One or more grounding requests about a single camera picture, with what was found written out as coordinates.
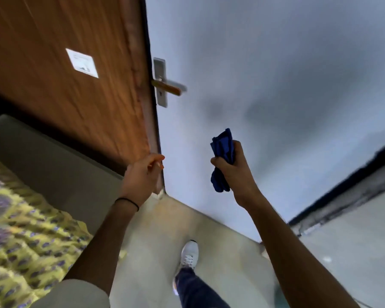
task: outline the sleeve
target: sleeve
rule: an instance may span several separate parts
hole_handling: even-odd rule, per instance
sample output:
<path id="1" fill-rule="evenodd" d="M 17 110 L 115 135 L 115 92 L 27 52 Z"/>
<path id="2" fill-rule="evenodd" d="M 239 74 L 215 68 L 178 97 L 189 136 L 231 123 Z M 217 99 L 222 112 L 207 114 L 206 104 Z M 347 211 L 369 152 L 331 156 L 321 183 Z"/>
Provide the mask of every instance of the sleeve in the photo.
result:
<path id="1" fill-rule="evenodd" d="M 30 308 L 109 308 L 108 295 L 83 280 L 64 280 Z"/>

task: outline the blue jeans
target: blue jeans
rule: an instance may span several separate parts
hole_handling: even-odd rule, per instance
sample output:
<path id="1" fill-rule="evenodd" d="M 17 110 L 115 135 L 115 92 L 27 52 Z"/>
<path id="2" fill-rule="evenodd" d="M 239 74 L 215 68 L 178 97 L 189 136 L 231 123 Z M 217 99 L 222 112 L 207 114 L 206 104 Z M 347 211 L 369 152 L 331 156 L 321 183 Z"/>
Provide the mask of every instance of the blue jeans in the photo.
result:
<path id="1" fill-rule="evenodd" d="M 183 308 L 230 308 L 191 268 L 182 268 L 175 282 Z"/>

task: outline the shoelace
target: shoelace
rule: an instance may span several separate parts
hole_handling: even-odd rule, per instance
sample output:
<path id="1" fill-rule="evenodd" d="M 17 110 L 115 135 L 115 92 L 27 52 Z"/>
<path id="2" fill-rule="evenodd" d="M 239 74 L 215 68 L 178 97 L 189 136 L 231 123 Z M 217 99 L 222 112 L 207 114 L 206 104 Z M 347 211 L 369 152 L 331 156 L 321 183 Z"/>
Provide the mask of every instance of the shoelace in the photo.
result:
<path id="1" fill-rule="evenodd" d="M 193 257 L 191 255 L 185 255 L 183 262 L 182 262 L 182 265 L 192 268 L 192 266 L 193 266 L 192 261 L 193 261 Z"/>

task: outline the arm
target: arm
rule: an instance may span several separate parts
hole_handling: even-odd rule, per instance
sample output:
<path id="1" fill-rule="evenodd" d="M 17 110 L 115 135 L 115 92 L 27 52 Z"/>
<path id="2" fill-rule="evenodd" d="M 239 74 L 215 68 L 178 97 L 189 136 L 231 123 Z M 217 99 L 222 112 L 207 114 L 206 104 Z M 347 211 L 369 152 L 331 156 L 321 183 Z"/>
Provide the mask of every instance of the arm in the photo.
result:
<path id="1" fill-rule="evenodd" d="M 120 197 L 128 198 L 139 207 L 151 195 L 163 169 L 163 155 L 151 154 L 127 167 Z M 113 204 L 101 227 L 87 248 L 64 277 L 90 282 L 110 294 L 117 267 L 118 254 L 128 223 L 137 207 L 126 200 Z"/>
<path id="2" fill-rule="evenodd" d="M 240 142 L 234 141 L 234 147 L 234 165 L 222 158 L 212 158 L 211 163 L 222 171 L 236 202 L 254 221 L 291 308 L 359 308 L 259 191 Z"/>

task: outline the hand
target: hand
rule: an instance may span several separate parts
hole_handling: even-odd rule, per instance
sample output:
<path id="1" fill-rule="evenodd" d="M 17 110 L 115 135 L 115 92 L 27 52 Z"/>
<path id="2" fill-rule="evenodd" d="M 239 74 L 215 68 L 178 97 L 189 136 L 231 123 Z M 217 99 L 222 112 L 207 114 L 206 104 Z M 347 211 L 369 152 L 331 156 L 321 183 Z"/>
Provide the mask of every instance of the hand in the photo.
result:
<path id="1" fill-rule="evenodd" d="M 124 174 L 120 197 L 128 198 L 141 207 L 157 185 L 164 168 L 163 160 L 162 154 L 150 154 L 130 164 Z"/>
<path id="2" fill-rule="evenodd" d="M 235 162 L 233 165 L 228 164 L 223 158 L 215 157 L 211 159 L 211 163 L 218 167 L 224 174 L 224 177 L 234 192 L 236 202 L 246 208 L 254 199 L 261 195 L 247 160 L 244 156 L 244 151 L 241 143 L 233 140 L 235 150 Z"/>

